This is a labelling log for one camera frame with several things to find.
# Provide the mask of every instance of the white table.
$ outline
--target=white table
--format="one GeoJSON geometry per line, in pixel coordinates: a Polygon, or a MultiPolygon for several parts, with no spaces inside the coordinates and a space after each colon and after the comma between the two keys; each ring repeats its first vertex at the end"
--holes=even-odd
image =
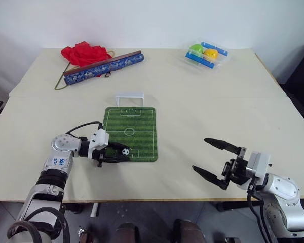
{"type": "MultiPolygon", "coordinates": [[[[52,138],[102,120],[105,108],[115,106],[114,93],[134,88],[144,91],[146,107],[156,109],[158,160],[97,168],[93,161],[75,158],[65,201],[244,199],[236,185],[222,191],[192,170],[197,165],[220,175],[234,157],[206,144],[205,137],[247,147],[247,159],[252,150],[270,153],[269,171],[293,178],[304,197],[304,120],[251,50],[232,50],[231,62],[215,72],[191,72],[194,67],[181,63],[178,51],[142,50],[141,64],[54,91],[55,76],[66,62],[55,49],[44,50],[0,115],[0,200],[25,200],[52,138]]],[[[126,102],[122,105],[135,105],[126,102]]],[[[89,136],[94,129],[77,134],[89,136]]]]}

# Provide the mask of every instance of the soccer field mat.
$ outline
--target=soccer field mat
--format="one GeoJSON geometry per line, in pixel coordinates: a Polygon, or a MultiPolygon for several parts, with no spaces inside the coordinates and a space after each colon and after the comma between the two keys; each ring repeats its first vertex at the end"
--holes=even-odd
{"type": "Polygon", "coordinates": [[[110,142],[130,147],[130,161],[154,162],[158,159],[156,110],[150,107],[109,107],[104,129],[110,142]]]}

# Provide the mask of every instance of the plastic container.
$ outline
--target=plastic container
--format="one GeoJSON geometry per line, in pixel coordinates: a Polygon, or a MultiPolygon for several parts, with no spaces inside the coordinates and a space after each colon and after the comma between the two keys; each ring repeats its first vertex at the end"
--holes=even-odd
{"type": "Polygon", "coordinates": [[[217,44],[198,41],[192,43],[190,47],[193,44],[201,44],[203,46],[203,53],[209,48],[215,49],[218,53],[217,58],[212,58],[211,56],[204,55],[201,52],[188,48],[188,51],[186,53],[187,60],[195,65],[200,65],[208,68],[216,68],[218,66],[221,66],[229,58],[229,51],[217,44]]]}

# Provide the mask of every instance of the mini soccer ball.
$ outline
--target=mini soccer ball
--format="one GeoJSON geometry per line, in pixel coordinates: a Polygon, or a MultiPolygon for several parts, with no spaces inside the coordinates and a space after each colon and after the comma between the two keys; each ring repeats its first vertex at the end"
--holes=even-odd
{"type": "Polygon", "coordinates": [[[123,153],[123,155],[129,155],[130,151],[127,148],[124,148],[122,153],[123,153]]]}

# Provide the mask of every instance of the robotic arm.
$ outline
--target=robotic arm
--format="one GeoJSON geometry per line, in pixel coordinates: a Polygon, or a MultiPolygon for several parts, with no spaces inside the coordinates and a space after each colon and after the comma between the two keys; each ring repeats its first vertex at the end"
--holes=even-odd
{"type": "Polygon", "coordinates": [[[236,147],[222,140],[205,138],[205,142],[214,147],[227,150],[237,155],[236,159],[226,162],[219,180],[213,173],[193,166],[204,179],[226,190],[229,182],[236,183],[240,188],[247,189],[249,207],[257,218],[257,222],[265,242],[272,242],[264,220],[263,207],[272,231],[279,243],[304,242],[304,209],[300,204],[299,188],[290,178],[282,178],[267,173],[270,156],[253,152],[250,160],[245,161],[246,148],[236,147]],[[253,209],[251,197],[260,200],[260,217],[253,209]]]}
{"type": "Polygon", "coordinates": [[[47,243],[56,239],[61,230],[63,230],[63,241],[69,242],[68,225],[64,217],[65,206],[62,200],[73,157],[97,160],[99,167],[102,162],[129,161],[127,157],[129,147],[109,142],[109,134],[102,128],[102,123],[93,123],[99,126],[91,135],[90,141],[86,137],[77,138],[71,134],[75,129],[85,125],[53,139],[51,155],[45,161],[40,177],[30,190],[16,222],[8,230],[8,243],[47,243]],[[107,155],[108,148],[115,150],[113,156],[107,155]]]}

